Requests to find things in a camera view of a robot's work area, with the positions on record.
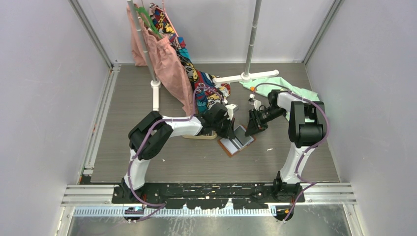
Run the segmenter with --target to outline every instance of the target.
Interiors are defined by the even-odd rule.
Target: white wall
[[[151,1],[144,0],[146,9]],[[162,0],[154,0],[162,7]],[[253,61],[302,61],[333,0],[264,0]],[[80,1],[112,61],[133,62],[126,0]],[[244,62],[255,0],[165,0],[195,62]]]
[[[369,235],[416,235],[417,2],[345,1],[308,64]]]
[[[0,235],[52,235],[109,70],[66,0],[0,18]]]

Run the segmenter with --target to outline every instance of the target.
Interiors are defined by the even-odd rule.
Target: mint green cloth
[[[256,79],[256,80],[252,80],[249,82],[240,82],[243,87],[247,88],[250,90],[250,87],[255,87],[256,85],[260,84],[260,83],[274,83],[274,84],[279,84],[282,86],[285,86],[287,88],[289,88],[291,91],[293,91],[295,94],[306,98],[310,101],[320,101],[319,97],[317,95],[316,92],[304,89],[304,88],[299,88],[299,87],[295,87],[292,86],[290,83],[288,83],[286,80],[284,80],[282,77],[271,77],[271,78],[262,78],[262,79]],[[281,89],[281,90],[285,90],[283,88],[280,88],[278,86],[274,86],[274,85],[261,85],[259,87],[256,88],[256,93],[264,96],[264,97],[268,97],[268,93],[271,92],[271,90],[273,89]],[[290,113],[287,112],[287,116],[285,117],[287,120],[290,120]]]

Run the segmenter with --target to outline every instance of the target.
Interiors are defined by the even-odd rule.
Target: gray wood floor
[[[244,64],[198,64],[196,68],[218,76],[238,75]],[[310,89],[305,67],[301,63],[252,64],[251,72],[278,69],[280,76],[292,85]],[[147,67],[123,65],[104,127],[92,182],[120,182],[129,160],[128,132],[152,110],[152,90]],[[237,104],[235,125],[247,125],[249,90],[232,83],[228,101]],[[266,98],[257,96],[263,104]],[[184,116],[182,104],[162,87],[160,113]],[[152,159],[148,182],[230,182],[272,181],[285,163],[290,141],[288,122],[277,118],[268,123],[269,129],[256,135],[249,147],[229,158],[215,140],[193,140],[175,137],[168,140],[161,152]],[[310,156],[302,173],[312,181],[339,181],[328,145],[318,147]]]

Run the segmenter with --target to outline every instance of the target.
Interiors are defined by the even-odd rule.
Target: cable
[[[296,165],[296,170],[295,170],[295,174],[297,175],[297,177],[301,180],[301,181],[303,181],[303,182],[306,182],[306,183],[309,183],[310,185],[309,186],[307,186],[307,187],[305,187],[304,189],[302,189],[301,190],[301,192],[297,195],[297,197],[296,197],[296,199],[294,200],[294,203],[293,203],[293,205],[291,206],[291,208],[290,208],[290,211],[287,213],[287,215],[285,216],[285,218],[284,218],[284,220],[283,220],[283,222],[285,223],[285,221],[288,219],[288,217],[290,216],[290,214],[291,214],[291,212],[293,212],[293,210],[294,210],[294,207],[296,206],[296,203],[297,203],[297,201],[298,201],[298,199],[300,198],[300,196],[304,193],[304,191],[305,190],[307,190],[308,188],[310,188],[310,187],[312,187],[312,186],[314,186],[315,184],[316,184],[316,182],[311,182],[311,181],[308,181],[308,180],[306,180],[306,179],[304,179],[304,178],[302,178],[299,174],[298,174],[298,169],[299,169],[299,166],[301,165],[301,162],[302,162],[302,160],[304,159],[304,157],[305,157],[305,153],[308,153],[308,151],[310,151],[311,149],[313,149],[313,148],[316,148],[316,147],[318,147],[320,144],[322,144],[322,143],[324,143],[325,141],[326,141],[326,139],[327,139],[327,137],[328,137],[328,135],[329,135],[329,133],[330,133],[330,122],[329,122],[329,120],[328,120],[328,118],[327,118],[327,116],[326,116],[326,114],[325,114],[325,112],[322,110],[322,108],[319,106],[319,105],[317,105],[315,102],[313,102],[313,101],[310,101],[310,100],[308,100],[308,99],[306,99],[306,98],[303,98],[303,97],[301,97],[301,96],[299,96],[299,95],[297,95],[297,94],[295,94],[294,92],[292,92],[289,88],[287,88],[287,87],[285,87],[285,86],[282,86],[282,85],[278,85],[278,84],[274,84],[274,83],[259,83],[259,84],[257,84],[256,86],[255,86],[255,88],[253,89],[253,91],[252,91],[252,94],[254,95],[254,93],[255,93],[255,91],[256,91],[256,88],[258,87],[258,86],[260,86],[260,85],[274,85],[274,86],[278,86],[278,87],[281,87],[281,88],[284,88],[284,89],[286,89],[287,91],[285,91],[285,92],[287,92],[287,93],[289,93],[290,95],[292,95],[292,96],[294,96],[294,97],[296,97],[296,98],[298,98],[298,99],[300,99],[301,101],[305,101],[305,102],[307,102],[307,103],[309,103],[309,104],[311,104],[311,105],[313,105],[322,115],[323,115],[323,117],[324,117],[324,119],[325,119],[325,122],[326,122],[326,127],[327,127],[327,132],[326,132],[326,134],[325,134],[325,136],[320,140],[320,141],[318,141],[317,143],[315,143],[315,144],[313,144],[313,145],[311,145],[311,146],[309,146],[303,153],[302,153],[302,155],[301,155],[301,157],[300,157],[300,159],[298,160],[298,163],[297,163],[297,165]]]
[[[224,98],[223,98],[223,96],[221,96],[216,90],[214,90],[214,89],[212,89],[212,88],[208,88],[208,87],[205,87],[205,86],[199,86],[199,87],[196,87],[195,89],[194,89],[194,92],[193,92],[193,113],[192,113],[192,115],[189,117],[189,118],[177,118],[177,119],[160,119],[160,120],[157,120],[154,124],[152,124],[152,126],[148,129],[148,132],[146,133],[146,135],[145,135],[145,137],[144,137],[144,139],[143,139],[143,141],[142,141],[142,143],[141,143],[141,145],[139,146],[139,148],[138,148],[138,150],[137,150],[137,152],[136,152],[136,154],[132,157],[132,159],[130,159],[130,162],[129,162],[129,165],[128,165],[128,167],[127,167],[127,181],[128,181],[128,183],[129,183],[129,189],[130,189],[130,191],[132,192],[132,194],[133,194],[133,196],[135,196],[135,198],[139,201],[139,202],[141,202],[142,204],[146,204],[147,206],[151,206],[151,207],[159,207],[157,210],[155,210],[154,212],[152,212],[151,214],[149,214],[149,215],[147,215],[147,216],[145,216],[145,217],[142,217],[141,219],[139,219],[139,220],[137,220],[136,222],[139,222],[139,221],[144,221],[144,220],[146,220],[146,219],[148,219],[148,218],[150,218],[152,215],[154,215],[154,214],[156,214],[158,211],[160,211],[162,208],[164,208],[165,207],[165,203],[162,203],[162,204],[152,204],[152,203],[148,203],[148,202],[145,202],[144,200],[142,200],[137,194],[136,194],[136,192],[135,192],[135,190],[132,188],[132,186],[133,186],[133,184],[132,184],[132,179],[130,178],[130,171],[131,171],[131,169],[132,169],[132,164],[133,164],[133,161],[136,159],[136,158],[138,158],[138,156],[139,156],[139,154],[141,153],[141,151],[142,151],[142,149],[143,149],[143,147],[145,146],[145,143],[146,143],[146,141],[148,140],[148,138],[149,138],[149,136],[150,136],[150,134],[151,134],[151,132],[153,131],[153,129],[158,125],[158,124],[160,124],[160,123],[162,123],[162,122],[165,122],[165,121],[190,121],[193,117],[194,117],[194,114],[195,114],[195,95],[196,95],[196,92],[197,92],[197,90],[198,89],[206,89],[206,90],[209,90],[209,91],[211,91],[211,92],[214,92],[214,93],[216,93],[219,97],[220,97],[220,99],[221,100],[224,100]]]

